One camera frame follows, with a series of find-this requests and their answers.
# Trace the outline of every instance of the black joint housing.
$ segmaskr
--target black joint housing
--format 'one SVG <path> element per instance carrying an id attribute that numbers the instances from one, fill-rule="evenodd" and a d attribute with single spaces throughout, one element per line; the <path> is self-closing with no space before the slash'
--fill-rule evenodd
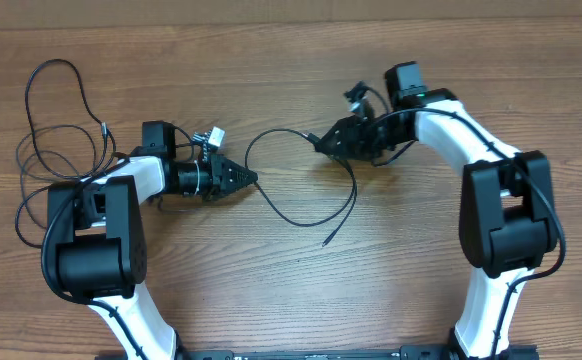
<path id="1" fill-rule="evenodd" d="M 166 194 L 200 195 L 215 201 L 258 181 L 258 174 L 226 157 L 211 153 L 208 162 L 169 161 Z"/>
<path id="2" fill-rule="evenodd" d="M 49 188 L 49 219 L 77 184 L 62 182 Z M 104 207 L 101 215 L 106 219 L 106 233 L 76 235 L 75 230 L 88 228 L 84 224 L 90 226 L 91 220 L 85 220 L 84 197 L 73 199 L 47 239 L 44 256 L 48 285 L 78 299 L 131 297 L 147 272 L 146 242 L 133 176 L 111 178 L 102 189 L 84 194 L 102 196 L 97 210 Z"/>
<path id="3" fill-rule="evenodd" d="M 424 81 L 422 81 L 420 66 L 415 61 L 398 64 L 387 70 L 384 73 L 384 82 L 393 111 L 404 108 L 400 103 L 405 96 L 428 91 Z"/>
<path id="4" fill-rule="evenodd" d="M 166 121 L 143 122 L 142 146 L 135 148 L 131 156 L 175 159 L 175 126 Z"/>
<path id="5" fill-rule="evenodd" d="M 553 207 L 549 161 L 539 151 L 517 154 L 524 169 Z M 522 196 L 503 208 L 501 192 Z M 510 160 L 479 161 L 464 167 L 460 203 L 460 244 L 471 265 L 491 278 L 502 272 L 540 266 L 557 244 L 557 229 L 542 201 L 515 174 Z"/>
<path id="6" fill-rule="evenodd" d="M 371 122 L 353 115 L 338 120 L 321 139 L 309 140 L 313 142 L 315 151 L 325 155 L 370 161 L 381 156 L 386 148 L 386 136 L 378 136 L 377 130 L 368 131 L 370 126 Z"/>

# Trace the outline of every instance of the white plastic casing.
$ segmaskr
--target white plastic casing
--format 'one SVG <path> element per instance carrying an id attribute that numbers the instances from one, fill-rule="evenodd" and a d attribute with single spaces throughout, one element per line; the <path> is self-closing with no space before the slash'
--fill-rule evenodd
<path id="1" fill-rule="evenodd" d="M 128 175 L 133 176 L 133 180 L 135 181 L 135 191 L 138 193 L 138 204 L 142 204 L 149 196 L 159 194 L 164 190 L 165 183 L 162 160 L 156 156 L 129 158 L 129 164 L 94 181 L 94 183 L 104 185 L 112 177 Z"/>
<path id="2" fill-rule="evenodd" d="M 135 286 L 133 297 L 107 296 L 94 299 L 117 309 L 133 338 L 150 360 L 172 360 L 177 347 L 176 334 L 160 316 L 144 282 Z M 89 306 L 97 312 L 118 338 L 129 359 L 141 359 L 125 336 L 122 328 L 109 316 L 109 312 L 97 306 Z"/>
<path id="3" fill-rule="evenodd" d="M 487 140 L 493 142 L 500 151 L 509 157 L 513 157 L 516 152 L 520 151 L 501 142 L 486 131 L 467 114 L 459 101 L 438 101 L 429 104 L 427 108 L 457 113 L 473 124 Z M 462 169 L 466 164 L 473 164 L 478 160 L 501 160 L 496 154 L 490 152 L 487 146 L 464 124 L 446 115 L 417 113 L 415 131 L 418 141 L 435 149 L 459 176 L 462 175 Z"/>
<path id="4" fill-rule="evenodd" d="M 508 157 L 513 157 L 515 153 L 519 152 L 518 149 L 501 142 L 480 126 L 464 110 L 464 106 L 459 101 L 439 101 L 429 104 L 427 108 L 454 112 L 465 118 Z M 500 157 L 489 151 L 487 146 L 466 125 L 449 116 L 424 111 L 418 112 L 415 130 L 418 140 L 435 149 L 459 176 L 462 176 L 464 165 L 479 160 L 501 160 Z M 491 279 L 482 269 L 474 268 L 472 270 L 464 312 L 455 325 L 456 338 L 466 357 L 485 358 L 491 355 L 494 332 L 508 284 L 531 273 L 533 270 L 517 269 L 502 273 L 497 279 Z M 496 349 L 497 354 L 509 347 L 509 325 L 520 296 L 519 292 L 523 286 L 524 283 L 518 285 L 518 294 L 513 294 L 508 304 Z"/>
<path id="5" fill-rule="evenodd" d="M 533 270 L 516 269 L 500 274 L 491 279 L 484 270 L 473 268 L 467 291 L 467 299 L 460 320 L 455 324 L 455 336 L 460 347 L 468 357 L 488 358 L 493 346 L 494 331 L 502 309 L 502 302 L 509 284 L 523 276 L 533 274 Z M 518 298 L 525 283 L 516 287 L 517 293 L 511 295 L 507 313 L 502 323 L 500 340 L 496 353 L 509 347 L 509 325 L 513 319 Z"/>
<path id="6" fill-rule="evenodd" d="M 224 140 L 224 130 L 214 126 L 209 134 L 209 145 L 217 150 L 222 147 L 222 140 Z"/>

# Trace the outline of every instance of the black cable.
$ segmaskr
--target black cable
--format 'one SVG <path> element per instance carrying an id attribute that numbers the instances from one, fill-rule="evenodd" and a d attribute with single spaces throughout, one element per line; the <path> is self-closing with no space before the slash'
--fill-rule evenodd
<path id="1" fill-rule="evenodd" d="M 75 73 L 75 76 L 78 80 L 78 86 L 80 87 L 80 95 L 82 96 L 82 102 L 84 104 L 84 108 L 87 110 L 87 113 L 89 114 L 89 116 L 91 116 L 91 118 L 98 123 L 98 125 L 100 125 L 102 127 L 102 138 L 104 141 L 104 149 L 102 151 L 102 157 L 100 158 L 100 161 L 98 162 L 97 166 L 94 166 L 93 169 L 87 171 L 85 174 L 82 174 L 82 177 L 87 177 L 87 176 L 91 176 L 93 175 L 95 172 L 97 172 L 97 170 L 102 166 L 102 163 L 104 162 L 105 156 L 106 156 L 106 149 L 107 149 L 107 137 L 111 139 L 111 144 L 112 144 L 112 150 L 113 152 L 116 151 L 115 148 L 115 140 L 113 139 L 113 136 L 111 135 L 111 133 L 107 130 L 106 125 L 100 121 L 100 119 L 98 119 L 93 112 L 91 112 L 91 109 L 89 108 L 89 104 L 87 102 L 86 99 L 86 95 L 84 94 L 84 86 L 82 84 L 82 77 L 80 76 L 80 72 L 78 71 L 78 69 L 75 67 L 75 65 L 73 65 L 71 62 L 64 60 L 64 59 L 51 59 L 51 60 L 47 60 L 45 62 L 43 62 L 42 64 L 38 65 L 37 68 L 35 68 L 35 70 L 33 70 L 33 72 L 31 73 L 31 76 L 29 77 L 29 81 L 27 81 L 27 86 L 24 90 L 24 106 L 26 109 L 26 113 L 27 113 L 27 120 L 29 121 L 29 127 L 31 128 L 31 143 L 33 144 L 33 149 L 35 151 L 36 156 L 38 157 L 38 161 L 40 161 L 40 164 L 42 164 L 42 166 L 44 166 L 44 168 L 51 174 L 55 175 L 56 177 L 59 177 L 61 179 L 74 179 L 73 176 L 66 176 L 64 174 L 61 174 L 59 172 L 56 172 L 55 170 L 51 169 L 51 167 L 49 167 L 49 165 L 47 165 L 47 163 L 44 161 L 44 159 L 42 159 L 42 155 L 40 153 L 40 150 L 38 149 L 38 143 L 37 143 L 37 139 L 36 139 L 36 131 L 35 131 L 35 127 L 33 125 L 33 119 L 31 117 L 31 110 L 29 108 L 29 91 L 31 90 L 31 84 L 33 83 L 33 79 L 35 79 L 35 77 L 38 75 L 38 73 L 44 69 L 45 67 L 51 65 L 51 64 L 55 64 L 55 63 L 60 63 L 60 64 L 66 64 L 68 65 L 73 72 Z M 113 157 L 111 157 L 109 159 L 109 161 L 107 162 L 106 165 L 104 165 L 104 168 L 107 168 L 111 162 L 113 161 Z"/>
<path id="2" fill-rule="evenodd" d="M 373 95 L 375 95 L 376 98 L 378 98 L 378 100 L 380 100 L 380 102 L 382 103 L 382 107 L 384 107 L 385 114 L 388 114 L 391 112 L 391 109 L 389 109 L 389 104 L 387 104 L 387 101 L 384 100 L 384 97 L 382 97 L 382 95 L 380 95 L 380 92 L 378 92 L 378 90 L 370 87 L 369 85 L 364 85 L 364 88 L 367 91 L 370 91 Z"/>
<path id="3" fill-rule="evenodd" d="M 24 207 L 24 205 L 31 200 L 32 197 L 36 196 L 37 194 L 46 191 L 49 189 L 49 187 L 51 187 L 51 185 L 49 186 L 45 186 L 43 188 L 40 188 L 38 190 L 33 191 L 31 194 L 29 194 L 26 198 L 24 198 L 22 200 L 22 202 L 20 203 L 20 206 L 18 206 L 18 210 L 16 210 L 15 212 L 15 233 L 18 235 L 18 237 L 20 238 L 20 241 L 22 241 L 25 245 L 30 246 L 34 249 L 42 249 L 42 245 L 38 245 L 38 244 L 34 244 L 29 242 L 27 239 L 24 238 L 24 236 L 22 235 L 22 233 L 20 232 L 20 213 L 22 212 L 22 208 Z"/>
<path id="4" fill-rule="evenodd" d="M 181 213 L 188 213 L 188 212 L 194 212 L 194 211 L 198 211 L 201 208 L 197 207 L 197 208 L 191 208 L 191 209 L 167 209 L 164 206 L 162 206 L 162 203 L 164 202 L 164 197 L 162 195 L 158 196 L 158 211 L 163 212 L 163 213 L 167 213 L 167 214 L 181 214 Z"/>
<path id="5" fill-rule="evenodd" d="M 393 161 L 395 161 L 395 159 L 397 159 L 398 157 L 400 157 L 400 155 L 404 154 L 404 152 L 407 151 L 411 147 L 411 145 L 413 145 L 414 143 L 415 143 L 415 140 L 411 140 L 406 145 L 404 145 L 402 147 L 402 149 L 398 150 L 398 152 L 396 152 L 395 154 L 393 154 L 393 156 L 391 156 L 388 160 L 383 161 L 381 163 L 376 163 L 374 160 L 371 160 L 371 164 L 374 167 L 380 167 L 380 166 L 389 165 Z"/>
<path id="6" fill-rule="evenodd" d="M 246 169 L 249 169 L 249 152 L 251 151 L 251 148 L 253 147 L 253 145 L 256 143 L 256 141 L 260 140 L 260 138 L 262 138 L 264 135 L 270 134 L 272 132 L 287 132 L 287 133 L 296 134 L 296 135 L 300 136 L 301 138 L 305 139 L 306 141 L 312 143 L 312 141 L 307 137 L 307 135 L 305 135 L 305 134 L 303 134 L 303 133 L 301 133 L 299 131 L 296 131 L 296 130 L 284 129 L 284 128 L 267 130 L 267 131 L 261 133 L 260 135 L 256 136 L 255 139 L 253 139 L 251 141 L 251 143 L 249 144 L 249 146 L 247 147 L 247 151 L 244 154 L 244 167 Z M 258 182 L 255 182 L 254 185 L 256 186 L 256 188 L 258 189 L 258 191 L 260 191 L 260 193 L 264 197 L 264 200 L 266 200 L 266 202 L 269 204 L 269 206 L 271 206 L 271 208 L 273 209 L 273 211 L 275 211 L 284 221 L 288 222 L 291 225 L 295 225 L 295 226 L 299 226 L 299 227 L 313 227 L 313 226 L 322 225 L 322 224 L 324 224 L 324 223 L 326 223 L 328 221 L 331 221 L 336 216 L 340 215 L 340 213 L 342 213 L 344 211 L 344 209 L 347 208 L 347 206 L 349 205 L 349 203 L 351 203 L 351 209 L 346 214 L 346 216 L 344 217 L 344 219 L 342 220 L 342 222 L 340 223 L 340 225 L 322 243 L 322 246 L 326 246 L 333 239 L 333 237 L 335 237 L 335 235 L 338 232 L 338 230 L 340 230 L 340 228 L 342 227 L 342 225 L 344 224 L 344 222 L 349 217 L 349 214 L 351 213 L 351 210 L 355 206 L 355 201 L 356 201 L 356 198 L 357 198 L 357 183 L 355 181 L 355 176 L 353 174 L 353 170 L 351 169 L 351 166 L 349 165 L 349 163 L 346 160 L 338 160 L 338 163 L 340 165 L 342 165 L 342 167 L 344 167 L 345 170 L 347 170 L 347 172 L 349 173 L 349 176 L 351 176 L 351 194 L 349 195 L 349 198 L 344 203 L 344 205 L 338 211 L 336 211 L 334 214 L 332 214 L 331 216 L 329 216 L 329 217 L 327 217 L 325 219 L 322 219 L 320 221 L 316 221 L 316 222 L 313 222 L 313 223 L 300 223 L 300 222 L 297 222 L 297 221 L 294 221 L 294 220 L 289 219 L 280 210 L 278 210 L 278 208 L 273 204 L 273 202 L 271 201 L 271 199 L 269 198 L 269 196 L 267 196 L 267 194 L 264 192 L 264 190 L 262 189 L 262 187 L 260 186 L 260 184 Z"/>
<path id="7" fill-rule="evenodd" d="M 507 293 L 505 295 L 504 302 L 502 303 L 502 308 L 500 310 L 500 315 L 498 317 L 498 323 L 497 323 L 496 329 L 494 331 L 493 346 L 491 348 L 491 359 L 495 360 L 496 359 L 496 352 L 497 352 L 497 348 L 498 348 L 498 341 L 500 340 L 500 333 L 502 332 L 502 326 L 504 324 L 504 318 L 506 316 L 507 308 L 509 306 L 509 301 L 511 300 L 511 295 L 513 294 L 514 291 L 516 291 L 515 288 L 518 285 L 520 285 L 521 283 L 523 283 L 525 281 L 531 281 L 531 280 L 536 280 L 536 279 L 541 279 L 541 278 L 547 277 L 549 275 L 552 275 L 556 271 L 558 271 L 558 269 L 560 269 L 560 267 L 564 263 L 564 259 L 566 257 L 566 236 L 564 234 L 564 229 L 562 227 L 562 224 L 560 223 L 560 219 L 558 218 L 558 215 L 556 214 L 553 206 L 551 205 L 549 200 L 546 198 L 546 196 L 544 196 L 544 194 L 542 193 L 540 188 L 537 186 L 537 184 L 533 181 L 533 179 L 531 179 L 527 175 L 526 171 L 524 169 L 522 169 L 514 161 L 513 158 L 509 158 L 506 154 L 504 154 L 502 151 L 500 151 L 500 149 L 498 149 L 493 144 L 493 142 L 489 141 L 482 134 L 482 132 L 480 132 L 469 120 L 463 118 L 462 116 L 458 115 L 457 113 L 439 110 L 439 109 L 430 109 L 430 108 L 404 109 L 404 110 L 395 111 L 391 114 L 387 114 L 386 116 L 384 116 L 383 118 L 381 118 L 380 120 L 378 120 L 374 124 L 374 128 L 382 125 L 383 123 L 385 123 L 387 121 L 387 119 L 391 118 L 392 116 L 399 116 L 401 114 L 417 113 L 417 112 L 429 112 L 429 113 L 435 113 L 435 114 L 440 114 L 440 115 L 446 115 L 446 116 L 449 116 L 455 120 L 460 121 L 473 134 L 475 134 L 475 136 L 478 139 L 480 139 L 480 141 L 482 141 L 484 143 L 484 145 L 489 149 L 489 151 L 493 152 L 498 157 L 500 157 L 504 160 L 509 159 L 511 166 L 513 166 L 513 168 L 516 170 L 516 172 L 520 174 L 520 177 L 522 178 L 522 180 L 531 188 L 531 190 L 538 196 L 538 198 L 540 198 L 543 206 L 546 208 L 547 212 L 549 213 L 549 216 L 551 217 L 551 220 L 555 224 L 555 227 L 557 228 L 557 231 L 558 231 L 558 240 L 560 243 L 560 253 L 558 255 L 558 259 L 556 260 L 555 264 L 551 268 L 549 268 L 548 270 L 545 270 L 543 272 L 539 272 L 536 274 L 531 274 L 528 276 L 521 277 L 521 278 L 513 281 L 511 284 L 509 284 L 509 288 L 507 289 Z"/>
<path id="8" fill-rule="evenodd" d="M 77 125 L 71 125 L 71 124 L 65 124 L 65 125 L 55 125 L 55 126 L 47 126 L 47 127 L 43 127 L 40 129 L 37 129 L 35 131 L 35 133 L 37 134 L 37 136 L 42 136 L 47 132 L 51 132 L 52 130 L 56 130 L 56 129 L 61 129 L 61 128 L 73 128 L 73 129 L 77 129 L 80 130 L 84 133 L 84 135 L 87 136 L 87 138 L 89 139 L 89 142 L 91 143 L 91 148 L 93 149 L 93 167 L 95 167 L 96 165 L 96 157 L 97 157 L 97 151 L 95 148 L 95 142 L 93 142 L 93 138 L 91 137 L 91 135 L 89 134 L 88 131 L 86 131 L 83 127 L 81 126 L 77 126 Z M 20 152 L 22 150 L 22 145 L 24 145 L 24 142 L 31 136 L 31 133 L 28 133 L 25 137 L 22 138 L 22 140 L 20 140 L 20 142 L 18 143 L 18 145 L 15 147 L 15 161 L 18 164 L 18 167 L 20 168 L 20 171 L 25 174 L 28 175 L 34 179 L 37 180 L 42 180 L 42 181 L 55 181 L 55 179 L 50 179 L 50 178 L 42 178 L 42 177 L 38 177 L 36 175 L 33 175 L 31 173 L 29 173 L 28 171 L 26 171 L 24 169 L 24 166 L 22 165 L 22 162 L 20 161 Z"/>
<path id="9" fill-rule="evenodd" d="M 118 310 L 116 308 L 112 307 L 111 305 L 109 305 L 105 302 L 95 301 L 95 300 L 91 300 L 88 304 L 85 304 L 85 305 L 97 306 L 97 307 L 100 307 L 100 308 L 108 311 L 109 317 L 115 318 L 115 321 L 120 326 L 120 329 L 122 329 L 124 336 L 127 338 L 129 343 L 131 344 L 131 347 L 133 347 L 133 350 L 135 351 L 135 356 L 139 356 L 140 359 L 142 359 L 142 360 L 149 360 L 147 355 L 144 353 L 144 350 L 142 350 L 142 347 L 135 340 L 135 338 L 133 337 L 133 334 L 131 334 L 131 330 L 129 330 L 129 327 L 124 322 L 124 319 L 122 318 L 122 316 L 120 316 L 120 313 L 118 312 Z"/>
<path id="10" fill-rule="evenodd" d="M 177 148 L 181 148 L 181 147 L 190 146 L 191 147 L 191 155 L 189 156 L 188 159 L 184 160 L 184 162 L 188 162 L 188 161 L 193 160 L 193 158 L 195 157 L 195 150 L 193 149 L 194 144 L 193 144 L 193 140 L 191 140 L 191 136 L 189 136 L 189 134 L 186 131 L 184 131 L 181 127 L 179 127 L 177 125 L 173 125 L 173 126 L 175 127 L 176 130 L 178 130 L 179 132 L 181 132 L 182 135 L 184 135 L 184 137 L 187 138 L 187 140 L 189 140 L 189 143 L 188 144 L 178 144 L 178 145 L 176 145 L 175 146 L 176 149 Z"/>
<path id="11" fill-rule="evenodd" d="M 69 159 L 67 159 L 66 157 L 64 157 L 62 154 L 57 153 L 55 151 L 51 151 L 51 150 L 41 150 L 41 153 L 48 153 L 48 154 L 52 154 L 55 155 L 57 157 L 59 157 L 60 159 L 64 160 L 64 162 L 66 162 L 69 167 L 71 167 L 71 169 L 76 173 L 77 176 L 80 175 L 80 172 L 78 171 L 78 169 L 75 168 L 75 166 L 73 166 L 73 164 L 69 161 Z M 25 189 L 24 189 L 24 179 L 25 179 L 25 174 L 28 174 L 29 176 L 33 177 L 33 178 L 37 178 L 37 179 L 43 179 L 40 177 L 36 177 L 35 175 L 31 175 L 31 173 L 28 172 L 28 169 L 26 168 L 27 164 L 31 161 L 35 159 L 35 154 L 31 154 L 22 164 L 21 166 L 21 171 L 20 171 L 20 193 L 22 194 L 22 200 L 24 201 L 24 199 L 26 198 L 26 193 L 25 193 Z M 35 218 L 35 216 L 33 215 L 33 213 L 31 212 L 31 209 L 29 208 L 29 202 L 28 201 L 24 201 L 24 208 L 27 210 L 27 214 L 29 214 L 29 217 L 31 218 L 31 220 L 33 221 L 34 224 L 36 224 L 40 229 L 46 229 L 46 226 L 42 225 L 42 223 L 40 221 L 38 221 L 38 219 Z"/>

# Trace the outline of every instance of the table surface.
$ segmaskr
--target table surface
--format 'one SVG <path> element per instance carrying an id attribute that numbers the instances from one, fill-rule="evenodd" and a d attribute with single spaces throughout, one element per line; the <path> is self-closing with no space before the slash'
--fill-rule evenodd
<path id="1" fill-rule="evenodd" d="M 119 150 L 140 144 L 143 121 L 169 120 L 189 132 L 224 128 L 224 154 L 238 163 L 264 130 L 324 134 L 348 115 L 342 93 L 358 80 L 381 89 L 385 70 L 419 61 L 430 88 L 451 89 L 500 139 L 551 160 L 567 260 L 525 287 L 511 338 L 538 344 L 543 358 L 582 358 L 582 18 L 0 32 L 0 359 L 89 359 L 121 349 L 94 313 L 53 296 L 38 251 L 13 231 L 21 201 L 14 149 L 29 131 L 23 91 L 51 58 L 80 69 L 91 109 Z M 78 124 L 98 134 L 66 67 L 40 74 L 31 106 L 37 126 Z M 40 142 L 88 167 L 78 133 Z M 262 186 L 293 219 L 325 217 L 350 191 L 346 172 L 292 135 L 263 138 L 251 156 Z M 325 248 L 337 222 L 293 227 L 253 187 L 188 214 L 143 206 L 147 284 L 189 349 L 445 341 L 470 273 L 457 235 L 460 179 L 419 144 L 394 165 L 354 170 L 358 203 Z M 32 206 L 43 215 L 45 196 Z M 28 219 L 23 227 L 39 241 Z"/>

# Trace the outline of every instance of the cable end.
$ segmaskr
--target cable end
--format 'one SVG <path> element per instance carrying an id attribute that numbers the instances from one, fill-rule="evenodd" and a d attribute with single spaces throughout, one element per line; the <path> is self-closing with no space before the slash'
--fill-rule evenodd
<path id="1" fill-rule="evenodd" d="M 338 230 L 334 230 L 331 235 L 329 235 L 329 237 L 327 237 L 326 239 L 324 239 L 324 242 L 322 243 L 322 247 L 325 247 L 327 245 L 329 245 L 329 243 L 331 242 L 331 240 L 333 240 L 333 238 L 335 237 L 335 234 L 338 233 Z"/>
<path id="2" fill-rule="evenodd" d="M 320 138 L 317 135 L 313 134 L 313 133 L 308 133 L 306 135 L 306 138 L 314 146 L 320 141 Z"/>

